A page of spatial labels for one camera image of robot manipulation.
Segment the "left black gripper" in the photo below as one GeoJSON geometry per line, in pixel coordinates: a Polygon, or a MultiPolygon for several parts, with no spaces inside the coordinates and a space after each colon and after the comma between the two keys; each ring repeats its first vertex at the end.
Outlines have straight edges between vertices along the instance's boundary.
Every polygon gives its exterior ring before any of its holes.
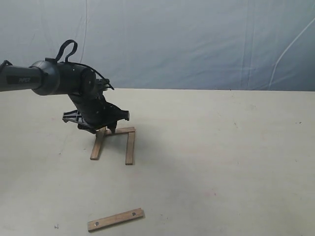
{"type": "Polygon", "coordinates": [[[113,89],[109,79],[89,80],[79,94],[68,95],[76,110],[63,113],[62,120],[92,134],[104,127],[115,134],[118,121],[129,121],[130,114],[106,101],[103,92],[107,89],[113,89]]]}

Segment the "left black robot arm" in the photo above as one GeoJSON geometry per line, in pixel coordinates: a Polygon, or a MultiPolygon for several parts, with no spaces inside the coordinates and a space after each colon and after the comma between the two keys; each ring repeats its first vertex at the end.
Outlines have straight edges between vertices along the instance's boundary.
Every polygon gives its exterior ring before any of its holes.
{"type": "Polygon", "coordinates": [[[129,111],[106,101],[103,92],[112,88],[109,79],[79,63],[44,60],[21,67],[5,60],[0,65],[1,91],[31,89],[40,96],[66,94],[76,110],[65,112],[62,120],[92,134],[104,127],[115,133],[118,121],[129,120],[129,111]]]}

